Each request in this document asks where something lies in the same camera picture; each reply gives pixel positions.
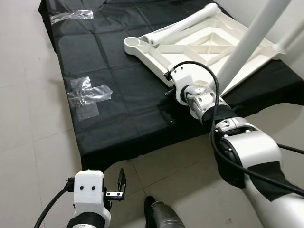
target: clear tape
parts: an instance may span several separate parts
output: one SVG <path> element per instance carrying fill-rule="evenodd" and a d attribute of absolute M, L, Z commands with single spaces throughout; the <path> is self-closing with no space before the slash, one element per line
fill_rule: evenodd
<path fill-rule="evenodd" d="M 67 93 L 70 107 L 76 108 L 78 120 L 84 120 L 99 115 L 96 102 L 111 99 L 112 90 L 105 85 L 91 87 L 89 77 L 70 81 L 72 92 Z"/>
<path fill-rule="evenodd" d="M 85 20 L 85 19 L 93 19 L 94 15 L 91 10 L 77 10 L 71 13 L 59 13 L 54 16 L 50 17 L 51 25 L 66 19 L 78 19 L 78 20 Z"/>

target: silver metal joint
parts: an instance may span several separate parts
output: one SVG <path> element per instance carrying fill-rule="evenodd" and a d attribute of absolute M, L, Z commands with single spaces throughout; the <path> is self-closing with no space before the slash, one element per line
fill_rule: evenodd
<path fill-rule="evenodd" d="M 241 127 L 248 127 L 248 128 L 252 128 L 255 130 L 259 130 L 257 127 L 248 123 L 248 121 L 242 117 L 234 117 L 234 118 L 228 118 L 228 119 L 222 120 L 215 127 L 221 129 L 222 132 L 235 130 L 235 129 L 238 129 Z"/>
<path fill-rule="evenodd" d="M 204 113 L 215 105 L 216 95 L 209 87 L 190 85 L 185 89 L 184 97 L 191 115 L 201 121 Z M 218 104 L 227 105 L 221 97 Z"/>

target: black cloth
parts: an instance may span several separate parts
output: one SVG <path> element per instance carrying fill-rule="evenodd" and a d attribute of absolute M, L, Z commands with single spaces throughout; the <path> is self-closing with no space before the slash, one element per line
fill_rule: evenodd
<path fill-rule="evenodd" d="M 123 40 L 139 37 L 193 14 L 210 0 L 42 0 L 44 17 L 56 46 L 67 92 L 70 80 L 88 76 L 92 87 L 107 85 L 112 99 L 97 103 L 99 116 L 71 115 L 83 169 L 105 170 L 164 146 L 206 133 L 188 108 L 165 98 L 168 88 L 140 60 L 124 53 Z M 94 19 L 47 17 L 92 10 Z M 281 61 L 270 61 L 225 100 L 240 116 L 288 102 L 303 104 L 304 82 Z"/>

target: cylindrical tube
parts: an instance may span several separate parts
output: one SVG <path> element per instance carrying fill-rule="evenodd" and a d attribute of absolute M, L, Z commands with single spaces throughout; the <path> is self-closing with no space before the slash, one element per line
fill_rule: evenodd
<path fill-rule="evenodd" d="M 274 45 L 274 49 L 279 53 L 286 54 L 288 47 L 293 40 L 303 31 L 304 19 L 298 23 L 293 30 L 287 32 L 286 35 Z"/>
<path fill-rule="evenodd" d="M 154 203 L 153 217 L 157 228 L 186 228 L 175 211 L 163 202 Z"/>
<path fill-rule="evenodd" d="M 145 37 L 148 39 L 151 45 L 158 45 L 162 40 L 174 35 L 174 33 L 180 32 L 206 17 L 213 16 L 218 11 L 218 9 L 219 8 L 216 3 L 210 3 L 200 11 L 190 15 L 184 20 L 177 22 L 170 28 L 157 33 L 146 34 Z"/>
<path fill-rule="evenodd" d="M 220 93 L 250 58 L 291 0 L 269 0 L 217 74 Z"/>

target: black tape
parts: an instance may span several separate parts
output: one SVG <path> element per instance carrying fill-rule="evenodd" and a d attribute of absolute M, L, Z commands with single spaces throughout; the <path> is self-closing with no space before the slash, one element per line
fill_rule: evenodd
<path fill-rule="evenodd" d="M 248 169 L 250 171 L 256 172 L 265 177 L 268 177 L 270 179 L 273 179 L 275 181 L 281 182 L 283 184 L 289 185 L 293 188 L 300 190 L 299 187 L 293 185 L 292 183 L 288 182 L 288 180 L 286 180 L 286 178 L 281 170 L 280 163 L 278 161 L 250 166 L 250 167 L 248 167 Z M 268 184 L 257 178 L 250 176 L 250 179 L 251 179 L 252 183 L 254 184 L 254 186 L 256 187 L 256 189 L 263 196 L 265 196 L 269 201 L 274 201 L 275 199 L 277 199 L 281 196 L 292 193 L 288 190 L 284 190 L 284 189 L 274 186 L 272 184 Z"/>
<path fill-rule="evenodd" d="M 93 212 L 84 212 L 80 215 L 72 218 L 66 228 L 72 228 L 77 224 L 88 224 L 98 228 L 105 227 L 105 220 L 101 215 L 98 215 Z"/>
<path fill-rule="evenodd" d="M 202 124 L 204 126 L 206 126 L 208 131 L 211 130 L 211 123 L 213 120 L 213 110 L 214 110 L 214 107 L 208 109 L 204 113 L 204 115 L 201 119 Z M 224 119 L 233 118 L 233 117 L 238 117 L 238 115 L 236 115 L 234 113 L 234 111 L 228 105 L 224 105 L 224 104 L 218 105 L 217 114 L 214 117 L 214 119 L 216 120 L 216 123 L 221 122 Z"/>
<path fill-rule="evenodd" d="M 185 95 L 184 95 L 184 92 L 185 92 L 185 89 L 188 88 L 188 86 L 190 85 L 186 85 L 185 87 L 182 88 L 181 92 L 180 92 L 180 98 L 183 102 L 187 102 L 186 99 L 185 99 Z"/>

